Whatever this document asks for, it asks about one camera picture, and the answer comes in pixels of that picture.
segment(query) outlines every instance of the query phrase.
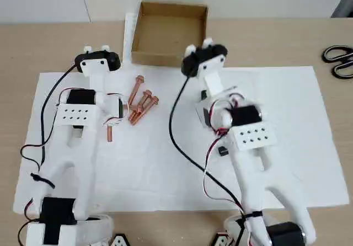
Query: table surface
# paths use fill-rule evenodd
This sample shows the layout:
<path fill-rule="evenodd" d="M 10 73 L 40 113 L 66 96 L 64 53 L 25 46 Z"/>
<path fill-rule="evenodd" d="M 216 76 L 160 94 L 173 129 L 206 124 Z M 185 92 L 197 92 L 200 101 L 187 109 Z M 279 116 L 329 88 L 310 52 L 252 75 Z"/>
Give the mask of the table surface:
<path fill-rule="evenodd" d="M 207 36 L 228 48 L 226 66 L 314 66 L 333 137 L 353 194 L 353 81 L 330 74 L 320 60 L 330 45 L 353 45 L 353 19 L 209 20 Z M 40 72 L 65 71 L 83 46 L 109 44 L 122 54 L 124 22 L 21 24 L 0 26 L 0 245 L 18 245 L 23 215 L 12 211 L 24 143 Z M 351 245 L 352 205 L 310 210 L 317 229 L 315 245 Z M 131 245 L 209 245 L 226 217 L 236 212 L 123 212 L 111 214 L 115 231 Z M 285 211 L 272 211 L 279 220 Z"/>

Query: cardboard box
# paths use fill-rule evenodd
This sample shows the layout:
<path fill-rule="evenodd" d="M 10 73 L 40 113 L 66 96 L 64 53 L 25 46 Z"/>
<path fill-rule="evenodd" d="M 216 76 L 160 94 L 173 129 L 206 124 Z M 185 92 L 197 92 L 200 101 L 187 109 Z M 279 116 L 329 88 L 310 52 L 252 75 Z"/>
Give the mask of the cardboard box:
<path fill-rule="evenodd" d="M 132 62 L 180 67 L 185 48 L 201 46 L 207 6 L 141 2 L 132 43 Z"/>

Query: black wire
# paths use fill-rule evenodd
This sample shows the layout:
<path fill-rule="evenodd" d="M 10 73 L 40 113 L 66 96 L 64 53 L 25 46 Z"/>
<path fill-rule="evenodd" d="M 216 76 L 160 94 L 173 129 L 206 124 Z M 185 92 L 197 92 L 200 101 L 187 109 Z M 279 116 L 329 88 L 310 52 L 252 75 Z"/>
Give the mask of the black wire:
<path fill-rule="evenodd" d="M 53 124 L 51 125 L 51 130 L 50 130 L 50 133 L 49 133 L 49 135 L 48 135 L 48 138 L 44 141 L 44 144 L 43 144 L 43 145 L 46 145 L 46 144 L 48 143 L 50 137 L 51 137 L 51 134 L 52 134 L 53 129 L 54 129 L 54 123 L 55 123 L 56 114 L 57 114 L 57 112 L 55 112 L 55 115 L 54 115 L 54 118 L 53 118 Z M 31 159 L 31 158 L 26 157 L 26 156 L 23 154 L 23 150 L 24 150 L 25 148 L 27 148 L 27 147 L 40 147 L 40 146 L 42 146 L 42 144 L 40 144 L 40 145 L 26 144 L 26 145 L 23 145 L 23 146 L 21 147 L 21 149 L 20 149 L 20 154 L 21 154 L 22 158 L 24 158 L 24 159 L 26 159 L 26 160 L 28 160 L 28 161 L 34 162 L 34 163 L 37 165 L 38 172 L 39 172 L 39 170 L 40 170 L 40 165 L 39 165 L 39 163 L 38 163 L 36 160 L 34 160 L 34 159 Z"/>
<path fill-rule="evenodd" d="M 191 162 L 194 166 L 196 166 L 199 170 L 201 170 L 202 172 L 205 171 L 205 169 L 199 165 L 197 162 L 195 162 L 193 159 L 191 159 L 179 146 L 178 144 L 176 143 L 175 139 L 174 139 L 174 136 L 173 136 L 173 132 L 172 132 L 172 120 L 173 120 L 173 115 L 174 115 L 174 111 L 175 111 L 175 107 L 177 106 L 178 102 L 179 102 L 179 99 L 180 99 L 180 96 L 181 94 L 183 93 L 185 87 L 186 87 L 186 84 L 188 83 L 190 77 L 187 77 L 178 96 L 176 97 L 176 100 L 174 102 L 174 105 L 172 107 L 172 111 L 170 112 L 170 115 L 169 115 L 169 137 L 170 137 L 170 140 L 172 141 L 174 147 L 189 161 Z M 213 177 L 212 174 L 210 173 L 206 173 L 208 177 L 210 177 L 220 188 L 222 188 L 233 200 L 234 202 L 236 203 L 236 205 L 239 207 L 239 208 L 242 208 L 242 205 L 240 204 L 239 200 L 235 197 L 235 195 L 227 188 L 225 187 L 221 182 L 219 182 L 215 177 Z"/>
<path fill-rule="evenodd" d="M 45 106 L 48 103 L 50 96 L 53 94 L 54 90 L 56 89 L 56 87 L 59 85 L 59 83 L 76 67 L 76 65 L 71 66 L 71 68 L 69 68 L 67 70 L 67 72 L 65 72 L 60 79 L 54 84 L 54 86 L 51 88 L 48 96 L 45 98 L 45 101 L 43 103 L 41 112 L 40 112 L 40 131 L 41 131 L 41 144 L 43 145 L 45 142 L 45 135 L 44 135 L 44 110 L 45 110 Z M 43 162 L 45 161 L 45 146 L 42 146 L 42 160 L 40 165 L 43 164 Z"/>
<path fill-rule="evenodd" d="M 18 243 L 20 244 L 20 246 L 24 246 L 23 243 L 22 243 L 22 241 L 21 241 L 21 238 L 20 238 L 22 229 L 24 229 L 24 227 L 27 226 L 29 223 L 31 223 L 31 222 L 36 222 L 36 221 L 38 221 L 38 220 L 39 220 L 38 218 L 36 218 L 35 220 L 29 220 L 29 221 L 27 221 L 26 223 L 24 223 L 24 224 L 20 227 L 20 229 L 18 230 L 18 233 L 17 233 L 17 240 L 18 240 Z"/>
<path fill-rule="evenodd" d="M 240 232 L 239 232 L 239 235 L 238 235 L 238 238 L 237 238 L 235 246 L 239 246 L 240 240 L 242 239 L 242 236 L 244 234 L 244 230 L 245 230 L 245 227 L 241 227 L 240 228 Z"/>

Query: copper screw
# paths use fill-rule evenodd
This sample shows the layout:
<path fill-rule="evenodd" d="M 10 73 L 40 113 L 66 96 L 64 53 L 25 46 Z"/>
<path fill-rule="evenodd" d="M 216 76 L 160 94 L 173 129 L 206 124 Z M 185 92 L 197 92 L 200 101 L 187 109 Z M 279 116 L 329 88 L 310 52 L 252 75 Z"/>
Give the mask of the copper screw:
<path fill-rule="evenodd" d="M 107 126 L 106 127 L 106 140 L 108 142 L 113 141 L 113 127 L 112 126 Z"/>
<path fill-rule="evenodd" d="M 143 92 L 143 96 L 141 98 L 141 100 L 138 102 L 135 110 L 132 112 L 132 114 L 129 116 L 129 121 L 132 121 L 139 113 L 142 112 L 143 110 L 143 105 L 144 103 L 151 98 L 152 96 L 152 92 L 150 90 L 145 90 Z"/>
<path fill-rule="evenodd" d="M 141 118 L 143 118 L 144 115 L 147 114 L 147 112 L 152 108 L 152 106 L 154 106 L 155 104 L 158 104 L 158 102 L 159 102 L 158 97 L 153 96 L 151 100 L 148 102 L 148 104 L 146 105 L 146 107 L 143 109 L 143 111 L 131 121 L 131 124 L 135 125 Z"/>
<path fill-rule="evenodd" d="M 139 113 L 142 112 L 142 110 L 143 110 L 142 106 L 140 106 L 140 104 L 138 104 L 138 105 L 136 106 L 136 110 L 133 111 L 133 112 L 131 113 L 131 115 L 129 116 L 129 121 L 131 121 L 132 119 L 134 119 L 136 115 L 138 115 Z"/>
<path fill-rule="evenodd" d="M 138 91 L 138 89 L 139 89 L 141 83 L 144 83 L 144 82 L 145 82 L 145 79 L 144 79 L 143 76 L 138 75 L 138 76 L 136 77 L 135 86 L 133 87 L 132 92 L 131 92 L 130 97 L 129 97 L 129 100 L 128 100 L 129 105 L 132 104 L 132 102 L 133 102 L 133 100 L 134 100 L 134 98 L 135 98 L 135 96 L 136 96 L 136 93 L 137 93 L 137 91 Z"/>

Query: scissors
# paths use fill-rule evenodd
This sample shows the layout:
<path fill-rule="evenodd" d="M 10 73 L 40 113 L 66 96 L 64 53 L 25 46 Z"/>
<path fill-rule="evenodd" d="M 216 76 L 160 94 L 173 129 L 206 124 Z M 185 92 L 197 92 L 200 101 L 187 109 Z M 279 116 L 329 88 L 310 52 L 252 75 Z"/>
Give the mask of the scissors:
<path fill-rule="evenodd" d="M 339 51 L 343 51 L 345 53 L 343 55 L 330 57 L 329 52 L 331 52 L 333 50 L 339 50 Z M 341 45 L 330 46 L 322 53 L 321 59 L 326 63 L 341 62 L 341 64 L 334 66 L 331 70 L 331 73 L 334 77 L 336 77 L 338 79 L 352 79 L 353 78 L 353 73 L 352 74 L 340 73 L 341 69 L 353 66 L 353 48 L 352 47 L 341 46 Z"/>

